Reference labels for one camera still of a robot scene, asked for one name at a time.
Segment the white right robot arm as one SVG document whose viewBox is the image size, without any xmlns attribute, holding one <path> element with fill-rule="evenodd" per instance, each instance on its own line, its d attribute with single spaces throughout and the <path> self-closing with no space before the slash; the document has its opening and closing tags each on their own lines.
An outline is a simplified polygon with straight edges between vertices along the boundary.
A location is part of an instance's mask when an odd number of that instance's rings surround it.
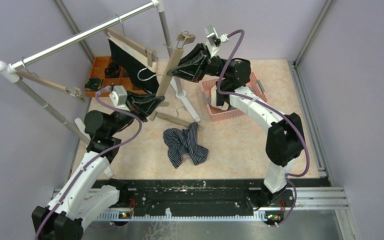
<svg viewBox="0 0 384 240">
<path fill-rule="evenodd" d="M 167 74 L 193 83 L 206 75 L 218 77 L 217 97 L 246 114 L 266 132 L 265 152 L 271 162 L 261 199 L 267 206 L 275 206 L 286 188 L 292 163 L 302 152 L 308 152 L 300 116 L 284 114 L 252 92 L 247 85 L 252 75 L 249 60 L 212 56 L 203 43 L 197 44 L 176 66 L 168 67 Z"/>
</svg>

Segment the navy white striped underwear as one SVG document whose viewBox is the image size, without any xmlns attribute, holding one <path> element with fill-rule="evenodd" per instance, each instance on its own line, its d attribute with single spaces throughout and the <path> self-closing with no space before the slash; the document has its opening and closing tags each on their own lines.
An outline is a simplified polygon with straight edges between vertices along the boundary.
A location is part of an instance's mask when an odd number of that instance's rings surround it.
<svg viewBox="0 0 384 240">
<path fill-rule="evenodd" d="M 195 166 L 207 161 L 209 150 L 198 144 L 199 127 L 197 122 L 193 122 L 185 129 L 169 128 L 163 132 L 163 142 L 168 147 L 167 156 L 175 169 L 186 158 L 190 158 Z"/>
</svg>

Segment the navy underwear beige waistband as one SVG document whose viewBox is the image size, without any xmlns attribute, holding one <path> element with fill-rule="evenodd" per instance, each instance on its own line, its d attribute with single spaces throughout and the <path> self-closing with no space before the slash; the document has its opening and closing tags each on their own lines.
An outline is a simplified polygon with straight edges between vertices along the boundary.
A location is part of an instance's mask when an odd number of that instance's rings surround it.
<svg viewBox="0 0 384 240">
<path fill-rule="evenodd" d="M 218 92 L 217 86 L 213 86 L 211 88 L 207 101 L 212 108 L 221 110 L 223 112 L 232 111 L 235 109 L 227 102 L 225 96 Z"/>
</svg>

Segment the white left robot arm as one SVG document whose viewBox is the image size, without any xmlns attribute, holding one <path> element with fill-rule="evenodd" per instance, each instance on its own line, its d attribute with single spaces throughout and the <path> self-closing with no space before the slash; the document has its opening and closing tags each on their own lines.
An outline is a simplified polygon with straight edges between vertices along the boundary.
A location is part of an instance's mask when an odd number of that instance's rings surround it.
<svg viewBox="0 0 384 240">
<path fill-rule="evenodd" d="M 112 90 L 113 104 L 109 105 L 100 100 L 100 95 L 108 91 L 108 87 L 98 91 L 95 99 L 113 112 L 91 110 L 86 114 L 85 133 L 90 141 L 79 166 L 57 196 L 47 206 L 37 206 L 31 215 L 36 240 L 80 240 L 105 209 L 129 203 L 130 193 L 113 185 L 102 186 L 89 198 L 86 195 L 110 167 L 119 148 L 139 135 L 143 123 L 165 101 L 165 96 Z"/>
</svg>

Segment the beige hanger of navy underwear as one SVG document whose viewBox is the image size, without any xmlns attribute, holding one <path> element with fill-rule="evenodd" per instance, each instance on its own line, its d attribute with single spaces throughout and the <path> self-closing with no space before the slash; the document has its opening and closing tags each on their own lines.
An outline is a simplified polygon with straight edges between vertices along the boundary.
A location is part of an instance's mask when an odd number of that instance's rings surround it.
<svg viewBox="0 0 384 240">
<path fill-rule="evenodd" d="M 155 118 L 160 118 L 162 120 L 165 120 L 165 121 L 177 124 L 177 125 L 181 125 L 181 126 L 184 126 L 184 127 L 189 127 L 193 122 L 186 121 L 184 119 L 179 118 L 179 115 L 180 115 L 179 110 L 180 109 L 186 110 L 186 108 L 184 106 L 178 107 L 175 110 L 176 116 L 172 116 L 172 115 L 169 115 L 169 114 L 166 114 L 166 113 L 159 112 L 159 111 L 155 110 L 151 115 L 149 115 L 147 117 L 147 119 L 149 121 L 153 121 L 153 120 L 155 120 Z"/>
</svg>

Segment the beige hanger of black underwear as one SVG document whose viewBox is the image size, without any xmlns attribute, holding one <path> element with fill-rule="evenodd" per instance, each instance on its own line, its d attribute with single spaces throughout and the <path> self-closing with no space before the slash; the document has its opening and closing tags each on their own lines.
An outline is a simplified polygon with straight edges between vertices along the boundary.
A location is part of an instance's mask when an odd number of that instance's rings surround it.
<svg viewBox="0 0 384 240">
<path fill-rule="evenodd" d="M 156 50 L 145 47 L 111 27 L 103 30 L 103 33 L 116 46 L 146 66 L 150 71 L 157 71 L 158 57 Z"/>
</svg>

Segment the beige clip hanger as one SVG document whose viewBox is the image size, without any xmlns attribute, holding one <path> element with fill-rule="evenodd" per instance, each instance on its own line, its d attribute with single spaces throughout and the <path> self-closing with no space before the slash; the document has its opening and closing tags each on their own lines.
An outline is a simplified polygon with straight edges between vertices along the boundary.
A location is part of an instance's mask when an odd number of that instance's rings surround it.
<svg viewBox="0 0 384 240">
<path fill-rule="evenodd" d="M 23 79 L 28 79 L 30 81 L 33 81 L 35 83 L 48 87 L 50 89 L 56 90 L 61 93 L 65 93 L 82 102 L 86 101 L 84 95 L 82 94 L 81 90 L 78 87 L 74 87 L 73 89 L 71 89 L 64 85 L 61 85 L 59 83 L 48 80 L 46 78 L 40 77 L 37 74 L 28 72 L 28 71 L 17 71 L 16 74 Z"/>
</svg>

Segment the black underwear beige waistband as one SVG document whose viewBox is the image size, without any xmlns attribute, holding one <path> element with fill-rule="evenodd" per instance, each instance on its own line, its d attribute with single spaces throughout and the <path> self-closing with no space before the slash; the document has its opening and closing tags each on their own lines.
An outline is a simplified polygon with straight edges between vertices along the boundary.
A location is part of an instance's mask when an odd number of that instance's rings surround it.
<svg viewBox="0 0 384 240">
<path fill-rule="evenodd" d="M 127 51 L 120 48 L 113 41 L 109 40 L 111 58 L 128 74 L 134 87 L 145 91 L 148 94 L 155 94 L 159 88 L 157 75 L 140 63 Z"/>
</svg>

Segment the beige hanger of striped underwear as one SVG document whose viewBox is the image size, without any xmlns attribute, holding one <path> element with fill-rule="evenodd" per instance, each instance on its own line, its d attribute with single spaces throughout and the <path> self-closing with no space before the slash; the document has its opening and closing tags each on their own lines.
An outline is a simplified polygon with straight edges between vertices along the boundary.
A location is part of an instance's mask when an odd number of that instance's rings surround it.
<svg viewBox="0 0 384 240">
<path fill-rule="evenodd" d="M 188 111 L 194 109 L 193 106 L 191 105 L 191 103 L 189 102 L 189 100 L 187 99 L 187 94 L 182 88 L 182 84 L 180 83 L 179 77 L 169 75 L 169 72 L 179 65 L 180 60 L 182 58 L 182 55 L 184 53 L 184 45 L 188 45 L 188 44 L 193 43 L 195 41 L 195 39 L 196 39 L 196 36 L 194 34 L 189 33 L 188 31 L 185 31 L 185 30 L 182 31 L 177 36 L 177 44 L 181 44 L 181 46 L 177 45 L 172 50 L 169 61 L 168 61 L 166 68 L 163 72 L 157 93 L 155 94 L 155 98 L 159 100 L 159 106 L 167 107 L 169 105 L 168 103 L 163 104 L 163 102 L 164 102 L 163 99 L 164 99 L 164 96 L 167 92 L 169 85 L 172 85 L 172 87 L 175 90 L 176 97 L 182 101 L 185 108 Z"/>
</svg>

